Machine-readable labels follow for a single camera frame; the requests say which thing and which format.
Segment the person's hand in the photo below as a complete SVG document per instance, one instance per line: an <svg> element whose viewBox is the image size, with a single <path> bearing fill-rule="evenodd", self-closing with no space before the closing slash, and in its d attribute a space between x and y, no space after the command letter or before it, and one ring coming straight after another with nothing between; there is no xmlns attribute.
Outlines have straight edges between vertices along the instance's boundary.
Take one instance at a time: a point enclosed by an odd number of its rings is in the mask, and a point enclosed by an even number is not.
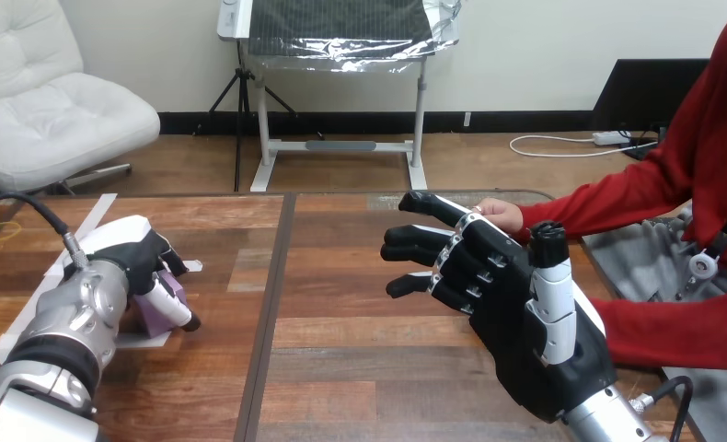
<svg viewBox="0 0 727 442"><path fill-rule="evenodd" d="M484 216L505 233L514 235L524 227L524 217L519 206L495 198L485 198L471 210Z"/></svg>

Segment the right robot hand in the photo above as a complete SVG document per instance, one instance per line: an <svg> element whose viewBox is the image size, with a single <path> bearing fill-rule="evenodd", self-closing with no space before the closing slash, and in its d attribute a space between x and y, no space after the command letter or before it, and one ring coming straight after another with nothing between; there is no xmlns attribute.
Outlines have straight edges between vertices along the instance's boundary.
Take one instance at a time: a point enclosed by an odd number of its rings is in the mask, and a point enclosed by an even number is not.
<svg viewBox="0 0 727 442"><path fill-rule="evenodd" d="M390 281L392 298L425 292L469 324L494 359L495 373L511 398L536 418L553 423L599 391L612 388L617 371L604 334L580 305L571 357L544 362L548 331L535 312L531 281L544 263L490 223L471 219L471 210L430 192L409 191L402 212L430 215L446 227L392 227L380 250L386 262L412 261L430 273L407 273Z"/></svg>

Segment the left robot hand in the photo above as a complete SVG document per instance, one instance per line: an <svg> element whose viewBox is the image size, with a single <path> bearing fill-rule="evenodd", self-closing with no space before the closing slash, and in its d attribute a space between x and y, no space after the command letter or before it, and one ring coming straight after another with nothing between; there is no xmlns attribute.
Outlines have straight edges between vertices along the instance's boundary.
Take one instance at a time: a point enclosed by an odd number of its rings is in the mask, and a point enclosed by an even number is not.
<svg viewBox="0 0 727 442"><path fill-rule="evenodd" d="M129 301L137 306L149 337L173 329L194 332L201 327L178 278L200 271L202 265L194 262L188 267L146 217L130 215L108 222L83 236L79 244L91 261L112 262L124 271Z"/></svg>

